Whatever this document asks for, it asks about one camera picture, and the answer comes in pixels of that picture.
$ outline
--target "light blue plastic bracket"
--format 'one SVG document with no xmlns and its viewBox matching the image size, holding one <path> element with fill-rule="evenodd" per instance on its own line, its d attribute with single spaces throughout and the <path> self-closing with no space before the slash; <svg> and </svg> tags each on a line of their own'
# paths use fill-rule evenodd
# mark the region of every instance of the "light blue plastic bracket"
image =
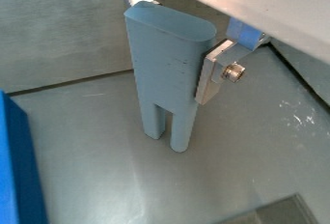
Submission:
<svg viewBox="0 0 330 224">
<path fill-rule="evenodd" d="M 170 144 L 185 152 L 200 107 L 202 54 L 214 46 L 217 30 L 209 21 L 149 2 L 133 6 L 126 19 L 145 132 L 161 138 L 168 110 Z"/>
<path fill-rule="evenodd" d="M 2 91 L 0 223 L 49 223 L 27 116 Z"/>
<path fill-rule="evenodd" d="M 252 27 L 234 17 L 232 17 L 230 20 L 226 36 L 232 41 L 237 42 L 252 51 L 254 51 L 269 38 L 261 30 Z"/>
</svg>

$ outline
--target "white panel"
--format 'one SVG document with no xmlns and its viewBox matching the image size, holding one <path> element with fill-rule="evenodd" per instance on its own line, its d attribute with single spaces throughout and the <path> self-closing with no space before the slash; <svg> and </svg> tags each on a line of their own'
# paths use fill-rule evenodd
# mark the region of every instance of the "white panel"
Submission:
<svg viewBox="0 0 330 224">
<path fill-rule="evenodd" d="M 330 0 L 201 0 L 330 63 Z"/>
</svg>

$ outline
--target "metal mounting bracket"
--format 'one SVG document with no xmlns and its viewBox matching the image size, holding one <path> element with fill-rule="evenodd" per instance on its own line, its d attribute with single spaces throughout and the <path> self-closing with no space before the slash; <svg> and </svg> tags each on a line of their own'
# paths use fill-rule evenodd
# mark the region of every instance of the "metal mounting bracket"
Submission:
<svg viewBox="0 0 330 224">
<path fill-rule="evenodd" d="M 240 81 L 245 72 L 245 67 L 238 64 L 240 59 L 271 41 L 271 36 L 236 18 L 230 20 L 226 35 L 229 39 L 214 46 L 204 59 L 196 97 L 200 104 L 212 100 L 226 79 Z"/>
</svg>

